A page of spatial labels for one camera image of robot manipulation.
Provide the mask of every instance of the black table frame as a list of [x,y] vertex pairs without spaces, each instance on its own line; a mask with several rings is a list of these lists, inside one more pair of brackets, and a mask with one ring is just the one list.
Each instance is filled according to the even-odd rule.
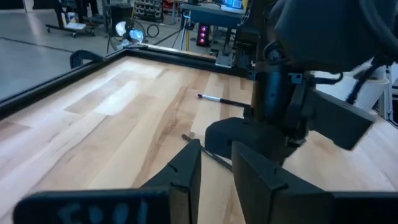
[[0,100],[0,119],[13,114],[41,100],[42,98],[45,98],[46,96],[87,77],[88,75],[91,75],[95,71],[98,71],[123,57],[144,58],[243,78],[246,78],[247,74],[247,70],[245,69],[216,66],[216,60],[214,58],[201,57],[185,54],[183,52],[173,52],[152,47],[148,47],[146,49],[124,49],[107,55],[102,62],[88,62],[70,72],[64,73],[46,82],[23,90],[20,93]]

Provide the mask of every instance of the wooden table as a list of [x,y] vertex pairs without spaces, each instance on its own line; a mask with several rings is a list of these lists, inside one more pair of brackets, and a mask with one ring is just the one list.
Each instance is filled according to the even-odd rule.
[[[249,103],[251,81],[125,57],[0,121],[0,217],[39,190],[139,187],[214,121]],[[285,168],[324,189],[395,190],[397,130],[379,119],[354,152],[317,133]],[[230,171],[202,155],[199,223],[244,223]]]

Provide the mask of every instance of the concrete floor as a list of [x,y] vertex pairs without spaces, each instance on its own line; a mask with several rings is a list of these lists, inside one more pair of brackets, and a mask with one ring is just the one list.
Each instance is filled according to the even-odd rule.
[[[166,16],[164,23],[171,18]],[[96,29],[96,36],[78,35],[61,30],[47,32],[45,24],[57,25],[53,10],[25,13],[0,13],[0,101],[15,95],[31,86],[70,70],[69,56],[73,51],[85,49],[100,55],[106,55],[108,39],[106,33]],[[146,28],[150,22],[142,22]],[[154,44],[164,37],[179,30],[179,22],[174,26],[160,27],[156,38],[148,38]],[[177,34],[159,44],[171,47]],[[181,35],[178,36],[175,49],[180,47]],[[194,42],[190,50],[207,54],[208,48],[197,47]]]

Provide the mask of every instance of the cable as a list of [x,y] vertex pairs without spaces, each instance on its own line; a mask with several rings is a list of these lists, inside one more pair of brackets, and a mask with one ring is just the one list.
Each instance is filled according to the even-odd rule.
[[184,43],[184,38],[185,38],[185,28],[182,30],[180,50],[182,50],[182,44]]
[[[156,33],[155,35],[150,35],[150,34],[149,34],[149,29],[150,29],[151,27],[153,27],[153,26],[157,28],[157,33]],[[157,37],[157,36],[159,35],[159,32],[160,32],[159,26],[157,26],[156,24],[152,24],[152,25],[150,25],[150,26],[147,28],[147,35],[148,35],[149,37],[155,38],[155,37]]]
[[187,32],[187,36],[186,36],[186,40],[185,40],[185,50],[186,51],[189,51],[189,30],[187,29],[186,30],[186,32]]
[[181,31],[180,31],[180,32],[178,32],[177,36],[175,37],[175,40],[174,40],[174,43],[173,43],[173,46],[172,46],[172,48],[174,48],[175,42],[177,41],[177,39],[178,39],[178,37],[179,37],[180,33],[181,33]]
[[158,44],[162,43],[163,41],[165,41],[165,40],[169,39],[169,38],[170,38],[170,37],[172,37],[174,34],[176,34],[176,33],[180,32],[180,31],[181,31],[181,30],[177,30],[177,31],[175,31],[174,33],[172,33],[172,34],[168,35],[167,37],[163,38],[162,40],[160,40],[160,41],[158,41],[158,42],[154,43],[154,45],[158,45]]
[[368,68],[363,73],[363,75],[355,83],[355,86],[354,86],[353,90],[351,91],[351,93],[347,97],[347,100],[346,100],[347,103],[349,103],[351,105],[355,104],[355,101],[356,101],[356,99],[358,97],[358,93],[361,90],[362,86],[372,76],[373,72],[376,71],[376,69],[378,69],[379,67],[380,67],[380,65],[378,65],[378,64],[372,65],[372,67]]
[[359,0],[359,6],[368,29],[372,31],[382,46],[382,50],[387,52],[394,61],[398,62],[398,40],[381,19],[374,1]]
[[268,55],[273,51],[276,50],[278,48],[280,48],[280,43],[276,40],[269,42],[266,47],[264,47],[264,50],[262,51],[262,54],[264,56],[264,58],[268,58]]
[[344,74],[343,72],[340,72],[340,76],[336,79],[334,78],[320,78],[320,77],[314,77],[312,81],[314,84],[325,84],[325,85],[334,85],[340,81],[343,80]]
[[262,51],[262,54],[263,54],[265,60],[267,61],[267,63],[268,63],[269,65],[280,65],[280,64],[286,63],[286,62],[288,62],[288,61],[290,60],[290,58],[288,58],[288,57],[283,58],[283,59],[280,59],[280,60],[269,60],[269,59],[268,59],[268,55],[269,55],[273,50],[276,50],[276,49],[281,48],[281,47],[282,47],[282,46],[280,45],[280,43],[279,43],[278,41],[276,41],[276,40],[275,40],[275,41],[272,41],[272,42],[270,42],[270,43],[268,43],[268,44],[264,47],[264,50]]

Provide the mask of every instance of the metal rod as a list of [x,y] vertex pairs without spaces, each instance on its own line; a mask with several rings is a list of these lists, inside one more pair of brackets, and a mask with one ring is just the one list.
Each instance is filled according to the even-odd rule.
[[223,54],[229,54],[229,41],[231,40],[232,29],[228,28],[225,34],[225,43],[223,48]]
[[391,68],[386,67],[386,78],[389,80],[387,88],[379,98],[379,115],[384,119],[392,120],[392,83],[391,83]]
[[108,3],[106,0],[102,0],[102,16],[104,18],[103,22],[104,22],[104,28],[105,28],[105,32],[109,33],[109,27],[108,27]]
[[24,3],[24,9],[25,9],[25,13],[27,14],[27,9],[26,9],[25,0],[22,0],[22,2]]
[[172,11],[172,13],[173,13],[173,16],[172,16],[172,25],[174,25],[174,24],[175,24],[175,4],[176,4],[176,2],[175,2],[175,1],[173,1],[173,11]]

